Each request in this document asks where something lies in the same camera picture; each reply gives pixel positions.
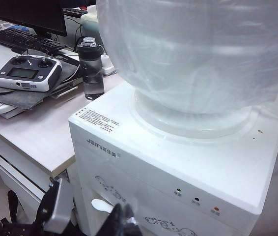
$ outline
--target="joystick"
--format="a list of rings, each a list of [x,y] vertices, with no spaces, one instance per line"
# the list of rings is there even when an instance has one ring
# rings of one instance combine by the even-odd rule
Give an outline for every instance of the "joystick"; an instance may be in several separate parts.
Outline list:
[[[23,63],[25,63],[27,60],[23,57],[20,57],[20,56],[16,56],[14,58],[14,60],[11,62],[11,64],[13,65],[21,65]]]
[[[42,58],[37,66],[40,68],[47,68],[53,66],[53,63],[49,59]]]

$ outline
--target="brand logo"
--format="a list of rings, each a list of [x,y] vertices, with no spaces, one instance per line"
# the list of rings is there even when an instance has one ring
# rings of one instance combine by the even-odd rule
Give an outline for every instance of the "brand logo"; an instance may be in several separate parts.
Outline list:
[[[90,143],[91,145],[101,149],[102,151],[106,152],[108,155],[111,155],[111,156],[117,157],[117,158],[120,157],[120,154],[109,150],[108,148],[104,147],[103,145],[100,145],[100,144],[96,143],[95,141],[93,141],[91,139],[88,139],[87,142]]]

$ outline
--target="white desk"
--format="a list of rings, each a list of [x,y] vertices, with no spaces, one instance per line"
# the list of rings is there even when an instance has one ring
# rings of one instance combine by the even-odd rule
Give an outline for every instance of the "white desk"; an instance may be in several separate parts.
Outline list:
[[[0,45],[0,67],[13,56],[10,48]],[[117,74],[105,77],[105,91],[122,81]],[[75,162],[68,118],[88,102],[80,84],[78,90],[58,100],[45,98],[32,110],[10,119],[0,116],[0,155],[46,191],[49,177],[58,176]]]

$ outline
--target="drone remote controller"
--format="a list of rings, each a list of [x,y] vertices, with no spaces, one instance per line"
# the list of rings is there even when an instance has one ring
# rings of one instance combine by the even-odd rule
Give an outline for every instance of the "drone remote controller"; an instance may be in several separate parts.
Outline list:
[[[0,69],[0,87],[46,92],[54,86],[61,71],[61,63],[54,58],[16,56]]]

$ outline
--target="black keyboard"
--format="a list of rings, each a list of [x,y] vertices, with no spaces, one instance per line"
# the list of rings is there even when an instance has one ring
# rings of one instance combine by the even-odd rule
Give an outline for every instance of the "black keyboard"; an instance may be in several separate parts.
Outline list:
[[[87,10],[80,10],[80,9],[74,9],[74,8],[63,8],[63,13],[67,16],[73,16],[76,18],[80,18],[82,15],[88,13]]]
[[[67,47],[66,44],[14,28],[0,30],[0,43],[22,52],[26,49],[35,49],[45,53],[48,51],[49,54]]]

